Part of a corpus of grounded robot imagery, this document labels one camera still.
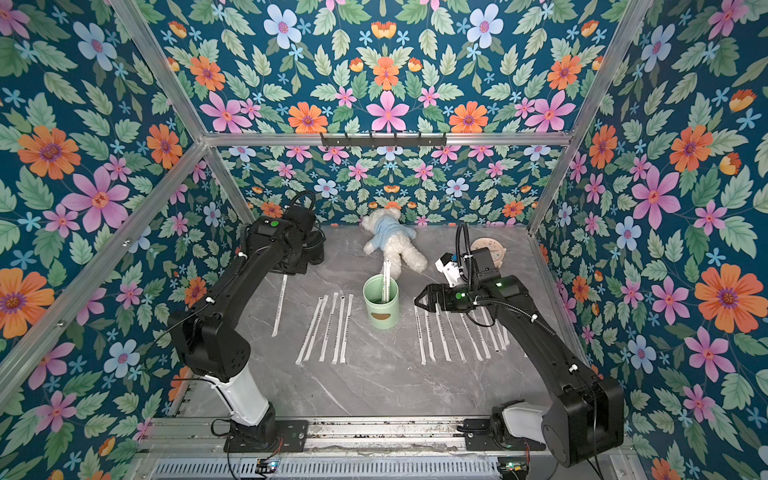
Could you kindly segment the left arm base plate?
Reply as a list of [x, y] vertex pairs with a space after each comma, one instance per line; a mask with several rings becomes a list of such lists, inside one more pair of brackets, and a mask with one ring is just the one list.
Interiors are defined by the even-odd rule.
[[265, 420], [257, 426], [230, 423], [225, 441], [226, 453], [298, 453], [308, 438], [306, 420]]

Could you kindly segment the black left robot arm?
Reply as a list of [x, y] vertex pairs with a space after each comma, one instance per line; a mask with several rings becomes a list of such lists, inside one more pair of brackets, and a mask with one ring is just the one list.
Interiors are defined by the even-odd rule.
[[290, 206], [280, 218], [262, 216], [242, 228], [239, 250], [209, 292], [170, 317], [168, 332], [179, 359], [211, 384], [231, 421], [252, 436], [273, 433], [275, 410], [250, 372], [251, 345], [237, 332], [238, 322], [267, 274], [304, 274], [323, 261], [324, 242], [311, 207]]

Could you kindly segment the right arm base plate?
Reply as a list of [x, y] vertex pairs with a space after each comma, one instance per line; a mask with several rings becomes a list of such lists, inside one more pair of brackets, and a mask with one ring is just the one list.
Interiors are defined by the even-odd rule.
[[469, 451], [544, 451], [540, 442], [509, 434], [500, 421], [490, 418], [464, 419], [457, 427]]

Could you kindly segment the sixteenth white straw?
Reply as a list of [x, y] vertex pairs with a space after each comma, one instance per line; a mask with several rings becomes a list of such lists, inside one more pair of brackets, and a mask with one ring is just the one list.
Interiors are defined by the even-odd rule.
[[284, 274], [282, 276], [280, 289], [279, 289], [277, 308], [276, 308], [275, 319], [274, 319], [274, 324], [273, 324], [272, 333], [271, 333], [272, 338], [277, 337], [279, 333], [287, 282], [288, 282], [288, 275]]

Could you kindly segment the twelfth white straw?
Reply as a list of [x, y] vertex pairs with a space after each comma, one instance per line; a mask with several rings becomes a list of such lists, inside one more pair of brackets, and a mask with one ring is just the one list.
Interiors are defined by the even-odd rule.
[[305, 354], [303, 356], [303, 361], [305, 361], [305, 362], [309, 361], [309, 359], [310, 359], [310, 357], [312, 355], [312, 351], [313, 351], [313, 348], [314, 348], [314, 345], [315, 345], [315, 342], [316, 342], [316, 339], [317, 339], [317, 336], [318, 336], [318, 331], [319, 331], [319, 328], [320, 328], [321, 321], [323, 319], [323, 315], [325, 313], [325, 309], [326, 309], [326, 306], [327, 306], [327, 303], [328, 303], [328, 299], [329, 299], [329, 295], [326, 294], [326, 295], [324, 295], [324, 297], [321, 300], [320, 308], [318, 310], [318, 315], [316, 317], [316, 320], [315, 320], [315, 323], [314, 323], [314, 327], [313, 327], [313, 330], [311, 332], [310, 340], [309, 340], [307, 349], [305, 351]]

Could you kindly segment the thirteenth white straw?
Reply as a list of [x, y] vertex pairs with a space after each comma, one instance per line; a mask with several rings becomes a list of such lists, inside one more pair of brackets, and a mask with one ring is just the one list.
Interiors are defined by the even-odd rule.
[[341, 301], [339, 305], [338, 310], [338, 318], [337, 318], [337, 326], [336, 326], [336, 337], [334, 342], [334, 350], [333, 350], [333, 358], [332, 358], [332, 365], [336, 365], [339, 361], [339, 355], [340, 355], [340, 348], [341, 348], [341, 337], [342, 337], [342, 330], [343, 330], [343, 317], [344, 317], [344, 308], [345, 308], [345, 302], [346, 298], [344, 295], [341, 296]]

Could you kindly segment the eleventh white straw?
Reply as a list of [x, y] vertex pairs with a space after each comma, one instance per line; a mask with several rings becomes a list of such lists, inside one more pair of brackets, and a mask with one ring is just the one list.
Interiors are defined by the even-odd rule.
[[348, 332], [349, 332], [349, 323], [353, 308], [353, 301], [354, 301], [354, 294], [350, 294], [347, 302], [347, 309], [346, 314], [344, 317], [344, 323], [343, 323], [343, 332], [342, 332], [342, 343], [341, 343], [341, 351], [340, 351], [340, 359], [339, 362], [341, 364], [346, 364], [346, 353], [347, 353], [347, 345], [348, 345]]

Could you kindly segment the fifteenth white straw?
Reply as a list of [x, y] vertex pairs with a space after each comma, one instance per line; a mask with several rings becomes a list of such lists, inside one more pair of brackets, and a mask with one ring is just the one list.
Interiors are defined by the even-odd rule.
[[317, 300], [317, 304], [316, 304], [316, 307], [314, 309], [313, 315], [311, 317], [310, 324], [309, 324], [309, 327], [308, 327], [307, 332], [305, 334], [305, 337], [304, 337], [304, 340], [302, 342], [301, 348], [299, 350], [299, 354], [298, 354], [298, 356], [297, 356], [297, 358], [296, 358], [296, 360], [294, 362], [295, 365], [301, 365], [301, 363], [303, 362], [306, 349], [307, 349], [308, 345], [310, 344], [312, 333], [314, 331], [316, 322], [317, 322], [318, 317], [320, 315], [320, 310], [321, 310], [321, 307], [323, 305], [323, 300], [324, 300], [324, 297], [319, 297], [318, 300]]

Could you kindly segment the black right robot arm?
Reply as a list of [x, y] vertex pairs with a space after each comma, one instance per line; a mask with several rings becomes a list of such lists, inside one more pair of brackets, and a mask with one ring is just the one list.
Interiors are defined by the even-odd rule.
[[464, 256], [465, 283], [432, 283], [414, 305], [437, 313], [468, 314], [486, 309], [491, 322], [514, 337], [540, 375], [547, 407], [522, 400], [492, 411], [487, 434], [502, 449], [516, 440], [547, 447], [564, 467], [587, 461], [624, 442], [624, 391], [600, 378], [562, 341], [542, 317], [529, 290], [516, 276], [502, 276], [488, 249]]

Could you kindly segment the green metal straw cup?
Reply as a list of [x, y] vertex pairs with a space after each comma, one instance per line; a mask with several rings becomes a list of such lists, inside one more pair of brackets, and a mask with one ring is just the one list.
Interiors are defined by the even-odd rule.
[[363, 299], [367, 318], [380, 330], [391, 329], [400, 320], [400, 290], [394, 279], [389, 284], [389, 300], [384, 298], [384, 276], [377, 274], [370, 277], [363, 286]]

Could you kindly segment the fourteenth white straw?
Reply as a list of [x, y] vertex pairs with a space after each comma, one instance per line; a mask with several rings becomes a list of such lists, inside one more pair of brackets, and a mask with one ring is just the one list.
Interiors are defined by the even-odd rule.
[[338, 300], [339, 300], [339, 293], [338, 292], [334, 292], [333, 297], [332, 297], [331, 310], [330, 310], [330, 313], [328, 315], [328, 319], [327, 319], [327, 322], [326, 322], [326, 326], [325, 326], [325, 330], [324, 330], [324, 335], [323, 335], [323, 342], [322, 342], [322, 345], [321, 345], [321, 351], [320, 351], [320, 357], [319, 357], [319, 362], [321, 362], [321, 363], [325, 362], [325, 360], [326, 360], [328, 343], [329, 343], [329, 337], [330, 337], [330, 330], [331, 330], [331, 325], [333, 323], [333, 317], [334, 317], [334, 314], [335, 314], [336, 305], [337, 305]]

